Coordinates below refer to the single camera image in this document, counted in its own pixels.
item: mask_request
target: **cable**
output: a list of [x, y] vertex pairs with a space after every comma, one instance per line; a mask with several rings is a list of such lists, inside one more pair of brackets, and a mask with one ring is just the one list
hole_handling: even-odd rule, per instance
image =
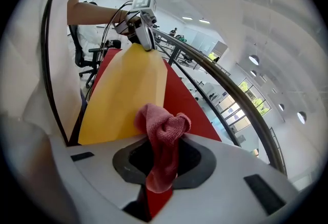
[[41, 60], [42, 60], [42, 71], [43, 78], [45, 82], [45, 88], [47, 92], [47, 97], [50, 103], [51, 110], [55, 117], [55, 120], [58, 124], [59, 130], [64, 138], [65, 144], [68, 145], [68, 139], [63, 128], [62, 122], [60, 121], [59, 114], [56, 108], [56, 103], [53, 96], [51, 76], [50, 76], [50, 66], [49, 66], [49, 21], [50, 21], [50, 12], [51, 12], [52, 0], [48, 0], [41, 22]]
[[88, 94], [91, 91], [91, 88], [93, 87], [93, 84], [94, 84], [94, 81], [92, 81], [91, 87], [89, 88], [89, 90], [88, 90], [88, 92], [86, 94], [86, 100], [88, 99]]
[[[109, 26], [112, 24], [113, 20], [115, 19], [115, 17], [117, 16], [118, 12], [124, 7], [124, 6], [127, 6], [127, 5], [132, 5], [132, 4], [128, 4], [132, 1], [127, 1], [125, 2], [120, 8], [117, 9], [117, 11], [114, 13], [114, 15], [112, 16], [112, 18], [110, 19], [109, 23], [106, 25], [105, 29], [104, 29], [104, 33], [102, 34], [102, 39], [101, 39], [101, 43], [100, 43], [100, 53], [98, 54], [97, 56], [97, 62], [100, 62], [99, 63], [99, 66], [100, 64], [103, 62], [104, 60], [104, 51], [105, 51], [105, 41], [104, 39], [107, 37], [107, 34], [108, 34], [108, 30], [109, 30]], [[96, 73], [95, 77], [94, 77], [94, 80], [96, 80], [98, 76], [98, 72]]]

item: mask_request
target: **office chair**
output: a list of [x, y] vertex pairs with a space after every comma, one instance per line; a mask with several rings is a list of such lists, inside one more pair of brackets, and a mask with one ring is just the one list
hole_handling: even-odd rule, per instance
[[76, 65], [81, 68], [87, 67], [87, 66], [92, 67], [92, 69], [90, 69], [90, 70], [79, 73], [80, 77], [82, 77], [84, 74], [90, 74], [90, 76], [86, 82], [86, 88], [90, 88], [89, 82], [98, 72], [97, 65], [100, 65], [100, 61], [97, 61], [98, 53], [100, 52], [100, 48], [89, 49], [89, 52], [93, 53], [92, 61], [84, 60], [82, 46], [80, 45], [78, 38], [77, 38], [77, 25], [69, 25], [68, 27], [70, 29], [70, 32], [71, 32], [71, 35], [73, 38], [73, 42], [75, 45], [75, 63], [76, 63]]
[[191, 57], [185, 55], [185, 54], [183, 55], [183, 58], [184, 58], [183, 61], [182, 60], [179, 60], [180, 61], [180, 64], [189, 67], [189, 63], [191, 63], [193, 61], [193, 59]]

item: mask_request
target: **desk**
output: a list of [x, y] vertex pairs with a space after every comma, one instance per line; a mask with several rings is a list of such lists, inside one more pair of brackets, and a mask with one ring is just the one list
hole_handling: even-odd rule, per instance
[[[97, 86], [97, 83], [107, 65], [119, 51], [120, 49], [112, 48], [108, 50], [104, 61], [99, 68], [98, 75], [93, 85], [94, 87]], [[181, 79], [165, 60], [164, 63], [168, 70], [164, 108], [173, 115], [176, 115], [177, 113], [184, 113], [187, 115], [191, 120], [191, 130], [189, 133], [221, 141], [211, 122], [208, 120], [188, 88], [183, 84]]]

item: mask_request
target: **person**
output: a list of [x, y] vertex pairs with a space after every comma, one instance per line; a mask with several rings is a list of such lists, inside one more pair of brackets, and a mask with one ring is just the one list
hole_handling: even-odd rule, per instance
[[174, 28], [174, 30], [171, 30], [169, 35], [174, 37], [176, 34], [176, 30], [178, 30], [178, 28]]
[[89, 49], [99, 48], [102, 40], [102, 34], [98, 33], [96, 25], [79, 25], [77, 27], [77, 38], [82, 46], [84, 53], [84, 59], [92, 61], [93, 53], [89, 52]]
[[185, 39], [185, 36], [183, 34], [180, 35], [180, 37], [178, 38], [178, 40], [181, 41], [181, 42], [184, 42], [184, 43], [187, 42], [187, 40]]
[[219, 59], [220, 59], [220, 56], [218, 56], [217, 58], [215, 58], [214, 60], [213, 60], [213, 62], [218, 62], [219, 61]]
[[[20, 0], [8, 22], [1, 43], [3, 73], [0, 113], [42, 128], [47, 135], [61, 135], [45, 88], [41, 62], [42, 14], [47, 0]], [[53, 97], [68, 143], [77, 144], [86, 101], [67, 43], [67, 25], [109, 23], [117, 9], [79, 0], [53, 0], [49, 23], [49, 67]], [[113, 22], [126, 15], [118, 13]]]

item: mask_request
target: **red cloth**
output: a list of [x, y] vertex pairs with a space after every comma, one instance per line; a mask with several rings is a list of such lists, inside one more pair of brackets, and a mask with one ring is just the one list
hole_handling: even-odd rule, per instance
[[134, 123], [142, 133], [147, 133], [154, 154], [154, 166], [146, 178], [146, 187], [154, 193], [163, 193], [176, 178], [178, 140], [190, 130], [191, 122], [182, 113], [174, 117], [162, 107], [146, 104], [136, 114]]

